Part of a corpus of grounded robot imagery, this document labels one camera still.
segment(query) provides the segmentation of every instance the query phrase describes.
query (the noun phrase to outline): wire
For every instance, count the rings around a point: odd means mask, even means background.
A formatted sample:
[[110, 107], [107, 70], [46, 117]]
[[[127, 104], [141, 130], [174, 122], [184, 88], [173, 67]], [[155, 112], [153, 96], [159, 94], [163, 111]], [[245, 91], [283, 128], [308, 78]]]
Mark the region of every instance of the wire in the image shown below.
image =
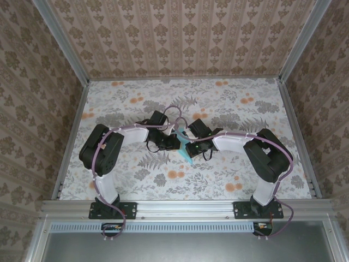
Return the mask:
[[211, 153], [209, 154], [209, 159], [206, 159], [205, 152], [202, 152], [203, 159], [205, 159], [206, 161], [211, 160], [212, 154], [213, 154], [213, 150], [211, 150]]
[[[166, 110], [168, 110], [169, 108], [177, 108], [179, 110], [179, 117], [176, 119], [176, 121], [174, 122], [174, 124], [177, 124], [177, 122], [182, 118], [182, 111], [181, 109], [176, 106], [176, 105], [171, 105], [169, 106], [168, 108], [165, 109], [164, 112], [166, 112]], [[171, 123], [168, 123], [166, 125], [166, 127], [169, 127], [173, 124]], [[97, 177], [97, 174], [95, 172], [95, 165], [96, 165], [96, 160], [97, 160], [97, 156], [98, 156], [98, 153], [99, 151], [101, 150], [101, 147], [102, 145], [104, 144], [105, 140], [108, 138], [108, 136], [115, 132], [115, 131], [120, 131], [120, 130], [125, 130], [125, 129], [130, 129], [130, 128], [135, 128], [135, 127], [139, 127], [139, 128], [147, 128], [147, 127], [151, 127], [151, 128], [163, 128], [164, 126], [150, 126], [150, 125], [142, 125], [142, 124], [134, 124], [132, 126], [122, 126], [122, 127], [118, 127], [118, 128], [112, 128], [110, 129], [103, 137], [102, 139], [100, 140], [100, 142], [98, 143], [98, 146], [96, 148], [96, 151], [94, 152], [94, 155], [93, 155], [93, 159], [92, 159], [92, 166], [91, 166], [91, 170], [92, 170], [92, 175], [93, 175], [93, 184], [94, 184], [94, 188], [97, 192], [97, 195], [99, 197], [99, 199], [107, 206], [111, 207], [112, 209], [115, 209], [121, 216], [122, 216], [122, 219], [123, 219], [123, 225], [120, 229], [120, 231], [114, 236], [115, 238], [117, 238], [118, 236], [120, 236], [120, 234], [122, 233], [122, 231], [125, 229], [126, 227], [126, 216], [125, 214], [119, 209], [117, 208], [116, 206], [113, 206], [111, 205], [110, 203], [108, 203], [104, 197], [102, 196], [102, 194], [100, 193], [100, 190], [97, 186], [97, 183], [96, 183], [96, 177]], [[106, 239], [107, 236], [105, 235], [105, 229], [103, 230], [103, 237]]]
[[290, 222], [291, 222], [291, 220], [292, 220], [292, 218], [293, 218], [294, 210], [293, 210], [293, 208], [292, 208], [291, 206], [289, 206], [288, 204], [286, 204], [286, 203], [280, 201], [279, 199], [277, 199], [276, 193], [277, 193], [277, 191], [278, 191], [278, 189], [279, 189], [279, 187], [280, 187], [280, 182], [281, 182], [284, 178], [286, 178], [286, 177], [292, 172], [292, 170], [293, 170], [293, 160], [292, 160], [292, 158], [290, 157], [290, 155], [288, 155], [288, 153], [287, 153], [281, 146], [279, 146], [278, 144], [276, 144], [276, 143], [274, 143], [274, 142], [272, 142], [272, 141], [270, 141], [270, 140], [268, 140], [268, 139], [261, 138], [261, 137], [259, 137], [259, 136], [257, 136], [257, 135], [252, 135], [252, 134], [241, 134], [241, 133], [225, 132], [225, 133], [219, 133], [219, 134], [216, 134], [216, 135], [208, 136], [208, 137], [206, 137], [206, 138], [191, 139], [191, 138], [189, 138], [189, 137], [187, 137], [187, 136], [184, 136], [184, 135], [183, 135], [181, 132], [179, 132], [179, 130], [178, 130], [178, 123], [177, 123], [177, 122], [178, 122], [180, 119], [184, 120], [185, 125], [186, 125], [186, 128], [188, 127], [188, 123], [187, 123], [186, 119], [185, 119], [184, 117], [182, 117], [182, 111], [181, 111], [180, 107], [178, 107], [178, 106], [176, 106], [176, 105], [170, 105], [169, 107], [167, 107], [167, 108], [164, 110], [164, 113], [165, 113], [169, 108], [177, 108], [177, 109], [179, 110], [179, 117], [175, 120], [174, 123], [168, 123], [168, 124], [165, 125], [165, 126], [150, 126], [150, 125], [134, 124], [134, 125], [132, 125], [132, 126], [122, 126], [122, 127], [120, 127], [120, 128], [112, 128], [112, 129], [110, 129], [110, 130], [102, 137], [101, 141], [98, 143], [97, 149], [96, 149], [96, 151], [95, 151], [95, 153], [94, 153], [94, 156], [93, 156], [93, 159], [92, 159], [92, 168], [91, 168], [91, 169], [92, 169], [93, 178], [94, 178], [94, 179], [93, 179], [93, 181], [94, 181], [94, 188], [96, 189], [96, 192], [97, 192], [97, 194], [98, 194], [100, 200], [101, 200], [104, 204], [106, 204], [107, 206], [109, 206], [109, 207], [115, 209], [118, 213], [121, 214], [121, 216], [122, 216], [122, 218], [123, 218], [123, 225], [122, 225], [120, 231], [119, 231], [114, 237], [118, 237], [118, 236], [122, 233], [122, 231], [124, 230], [124, 228], [125, 228], [125, 226], [126, 226], [126, 217], [125, 217], [124, 213], [121, 212], [120, 209], [118, 209], [117, 207], [115, 207], [115, 206], [109, 204], [109, 203], [103, 198], [103, 196], [100, 194], [100, 191], [99, 191], [99, 189], [98, 189], [98, 187], [97, 187], [97, 183], [96, 183], [96, 181], [95, 181], [95, 178], [96, 178], [96, 176], [97, 176], [97, 174], [95, 173], [96, 159], [97, 159], [98, 153], [99, 153], [99, 151], [100, 151], [102, 145], [104, 144], [104, 141], [107, 139], [107, 137], [108, 137], [111, 133], [116, 132], [116, 131], [119, 131], [119, 130], [125, 130], [125, 129], [135, 128], [135, 127], [139, 127], [139, 128], [147, 128], [147, 127], [151, 127], [151, 128], [164, 128], [164, 127], [169, 127], [169, 126], [172, 126], [172, 125], [174, 125], [174, 129], [175, 129], [175, 131], [177, 132], [177, 134], [178, 134], [179, 136], [181, 136], [182, 138], [184, 138], [184, 139], [186, 139], [186, 140], [189, 140], [189, 141], [197, 141], [197, 142], [199, 142], [199, 141], [205, 141], [205, 140], [217, 138], [217, 137], [219, 137], [219, 136], [234, 135], [234, 136], [243, 136], [243, 137], [249, 137], [249, 138], [253, 138], [253, 139], [258, 139], [258, 140], [261, 140], [261, 141], [263, 141], [263, 142], [266, 142], [266, 143], [268, 143], [268, 144], [270, 144], [270, 145], [276, 147], [277, 149], [279, 149], [279, 150], [286, 156], [286, 158], [288, 159], [288, 161], [289, 161], [289, 163], [290, 163], [290, 168], [289, 168], [289, 170], [286, 172], [286, 174], [284, 174], [284, 175], [282, 175], [282, 176], [279, 177], [279, 179], [278, 179], [278, 181], [277, 181], [277, 183], [276, 183], [276, 186], [275, 186], [275, 188], [274, 188], [272, 197], [274, 197], [274, 199], [275, 199], [278, 203], [280, 203], [281, 205], [284, 205], [284, 206], [288, 207], [288, 208], [291, 210], [291, 215], [290, 215], [288, 221], [286, 222], [286, 224], [285, 224], [278, 232], [276, 232], [276, 233], [274, 233], [274, 234], [272, 234], [272, 235], [269, 235], [268, 237], [277, 236], [277, 235], [279, 235], [283, 230], [285, 230], [285, 228], [290, 224]]
[[148, 150], [149, 150], [149, 152], [151, 152], [151, 153], [158, 153], [159, 151], [160, 151], [160, 149], [158, 149], [158, 150], [156, 150], [156, 151], [151, 151], [150, 149], [149, 149], [149, 141], [147, 141], [147, 148], [148, 148]]

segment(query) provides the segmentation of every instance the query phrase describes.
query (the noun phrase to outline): gray floor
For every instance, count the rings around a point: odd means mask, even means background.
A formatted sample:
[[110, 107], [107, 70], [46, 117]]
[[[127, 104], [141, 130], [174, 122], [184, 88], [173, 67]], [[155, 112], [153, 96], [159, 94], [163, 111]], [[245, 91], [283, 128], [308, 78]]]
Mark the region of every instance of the gray floor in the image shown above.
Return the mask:
[[45, 262], [55, 261], [334, 261], [322, 223], [293, 222], [275, 238], [251, 233], [125, 233], [113, 241], [100, 234], [51, 234]]

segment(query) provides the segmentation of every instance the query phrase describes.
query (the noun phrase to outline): patterned wallpaper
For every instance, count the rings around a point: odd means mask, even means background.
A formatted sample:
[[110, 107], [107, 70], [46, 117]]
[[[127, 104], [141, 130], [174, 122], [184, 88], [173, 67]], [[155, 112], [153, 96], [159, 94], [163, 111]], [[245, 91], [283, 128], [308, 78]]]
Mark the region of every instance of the patterned wallpaper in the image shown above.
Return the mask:
[[49, 0], [89, 77], [277, 75], [315, 0]]
[[349, 243], [349, 1], [332, 0], [287, 80], [324, 197]]
[[21, 261], [82, 87], [31, 1], [0, 1], [0, 261]]

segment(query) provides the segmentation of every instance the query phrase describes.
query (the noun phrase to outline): black bracket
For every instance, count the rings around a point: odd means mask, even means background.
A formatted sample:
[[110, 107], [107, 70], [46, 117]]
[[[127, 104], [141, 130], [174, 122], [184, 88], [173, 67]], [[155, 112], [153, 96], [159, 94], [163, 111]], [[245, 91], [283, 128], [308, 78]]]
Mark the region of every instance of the black bracket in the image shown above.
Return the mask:
[[284, 218], [282, 206], [276, 201], [272, 201], [263, 207], [259, 214], [252, 209], [250, 201], [233, 202], [233, 208], [235, 219], [270, 219], [271, 215], [273, 219]]
[[[98, 198], [96, 202], [91, 203], [88, 218], [89, 219], [122, 219], [122, 216], [111, 207], [103, 204]], [[113, 203], [124, 213], [126, 219], [136, 219], [137, 202], [119, 202], [120, 198]]]

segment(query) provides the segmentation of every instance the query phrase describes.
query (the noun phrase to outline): mounting base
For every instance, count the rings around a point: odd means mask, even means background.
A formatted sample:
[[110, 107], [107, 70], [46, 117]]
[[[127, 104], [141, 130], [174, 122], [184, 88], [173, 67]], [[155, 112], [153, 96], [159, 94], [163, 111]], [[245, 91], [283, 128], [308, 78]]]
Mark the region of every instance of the mounting base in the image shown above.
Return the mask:
[[235, 219], [270, 219], [270, 213], [275, 218], [284, 218], [282, 206], [272, 201], [267, 206], [267, 209], [260, 215], [257, 215], [251, 208], [251, 202], [249, 201], [236, 201], [233, 202]]
[[[137, 215], [137, 203], [136, 202], [118, 202], [114, 204], [118, 207], [126, 216], [126, 219], [136, 219]], [[122, 216], [111, 207], [103, 204], [96, 198], [96, 202], [91, 203], [89, 219], [122, 219]]]

